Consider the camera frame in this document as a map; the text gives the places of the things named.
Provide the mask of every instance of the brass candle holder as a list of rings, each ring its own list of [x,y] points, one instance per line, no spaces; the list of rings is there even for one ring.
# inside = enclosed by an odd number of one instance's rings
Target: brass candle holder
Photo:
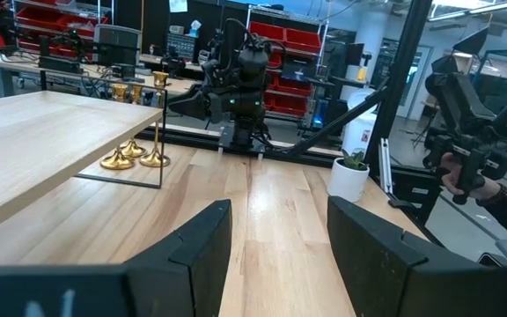
[[[142,86],[140,85],[133,85],[132,86],[132,104],[133,105],[140,105],[140,99],[142,98]],[[121,147],[122,155],[137,159],[146,154],[148,151],[144,149],[142,146],[136,144],[136,140],[134,137],[131,137],[129,142]]]
[[[113,100],[124,102],[128,87],[121,84],[112,84],[111,89],[113,90]],[[135,161],[132,158],[122,155],[121,145],[119,144],[116,149],[114,149],[113,154],[103,158],[100,164],[101,167],[110,170],[125,170],[133,167]]]
[[[167,77],[168,74],[160,71],[154,71],[152,73],[154,75],[154,86],[156,88],[165,88],[167,85]],[[156,97],[158,99],[158,108],[163,109],[165,107],[164,104],[164,93],[161,90],[158,90],[156,93]],[[151,150],[151,153],[148,155],[144,155],[140,158],[140,164],[148,167],[166,167],[172,163],[172,160],[166,155],[162,155],[158,148],[158,136],[159,136],[159,121],[156,122],[156,133],[154,135],[154,148]]]

